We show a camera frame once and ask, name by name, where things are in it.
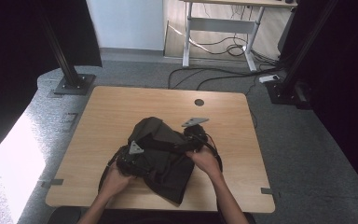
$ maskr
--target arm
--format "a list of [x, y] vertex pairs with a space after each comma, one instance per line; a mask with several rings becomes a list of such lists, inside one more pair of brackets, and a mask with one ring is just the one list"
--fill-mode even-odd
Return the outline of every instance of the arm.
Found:
[[219, 207], [227, 224], [248, 224], [240, 206], [231, 194], [225, 178], [223, 177], [222, 172], [220, 172], [219, 164], [211, 150], [207, 147], [203, 147], [197, 153], [188, 151], [186, 155], [190, 157], [193, 162], [208, 175], [208, 177], [210, 177], [217, 202], [219, 203]]
[[107, 174], [106, 179], [103, 181], [100, 192], [89, 210], [77, 222], [77, 224], [98, 223], [98, 220], [103, 214], [103, 210], [107, 203], [113, 199], [115, 195], [119, 194], [124, 188], [126, 188], [132, 179], [132, 176], [121, 175], [120, 171], [116, 167], [116, 163], [113, 162], [109, 168], [109, 173]]

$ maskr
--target person's left hand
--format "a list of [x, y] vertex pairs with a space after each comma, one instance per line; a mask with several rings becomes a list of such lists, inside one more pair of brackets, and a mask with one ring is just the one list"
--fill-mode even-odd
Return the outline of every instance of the person's left hand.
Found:
[[111, 198], [125, 189], [133, 178], [134, 176], [122, 175], [116, 166], [116, 162], [113, 162], [103, 181], [99, 195]]

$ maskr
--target metal clip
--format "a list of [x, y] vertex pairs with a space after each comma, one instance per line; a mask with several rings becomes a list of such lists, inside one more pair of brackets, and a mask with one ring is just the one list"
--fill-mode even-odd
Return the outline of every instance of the metal clip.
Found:
[[135, 141], [132, 141], [129, 154], [133, 155], [133, 154], [141, 154], [141, 153], [144, 153], [144, 150], [141, 149], [138, 146], [138, 144], [135, 143]]
[[197, 125], [199, 123], [202, 123], [202, 122], [205, 122], [208, 120], [209, 119], [205, 119], [205, 118], [191, 118], [190, 120], [183, 123], [182, 127], [191, 127], [191, 126]]

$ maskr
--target desk leg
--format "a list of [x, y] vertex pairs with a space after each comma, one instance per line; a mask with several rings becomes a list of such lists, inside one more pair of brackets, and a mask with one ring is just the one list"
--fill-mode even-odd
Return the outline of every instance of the desk leg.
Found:
[[260, 10], [258, 11], [258, 15], [257, 15], [257, 19], [255, 20], [255, 26], [253, 28], [252, 33], [250, 34], [250, 39], [248, 41], [248, 44], [246, 45], [246, 47], [243, 48], [243, 50], [245, 51], [245, 57], [246, 57], [246, 61], [249, 64], [249, 69], [252, 72], [255, 72], [257, 69], [255, 68], [255, 62], [253, 60], [253, 55], [251, 52], [252, 49], [252, 45], [255, 42], [255, 35], [257, 34], [258, 31], [258, 27], [260, 26], [260, 22], [261, 22], [261, 18], [263, 17], [263, 13], [264, 13], [264, 7], [261, 7]]
[[188, 3], [188, 15], [187, 15], [187, 24], [186, 24], [186, 40], [185, 40], [185, 48], [183, 49], [183, 67], [188, 67], [190, 60], [190, 30], [191, 30], [191, 10], [193, 7], [193, 3]]

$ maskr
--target table top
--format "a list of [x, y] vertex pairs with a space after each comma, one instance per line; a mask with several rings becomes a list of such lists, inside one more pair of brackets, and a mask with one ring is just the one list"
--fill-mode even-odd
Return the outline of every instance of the table top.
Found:
[[238, 5], [250, 7], [297, 7], [296, 0], [287, 4], [278, 0], [180, 0], [191, 3], [205, 3], [205, 4], [221, 4], [221, 5]]
[[[204, 105], [196, 105], [198, 99]], [[261, 188], [269, 189], [269, 181], [243, 94], [123, 87], [93, 90], [55, 176], [63, 182], [50, 187], [47, 204], [90, 206], [105, 165], [127, 144], [135, 124], [148, 117], [163, 119], [178, 132], [190, 118], [208, 118], [202, 127], [216, 144], [225, 180], [242, 211], [274, 211], [272, 195], [261, 193]], [[158, 196], [137, 178], [107, 207], [216, 211], [216, 200], [209, 177], [195, 167], [180, 205]]]

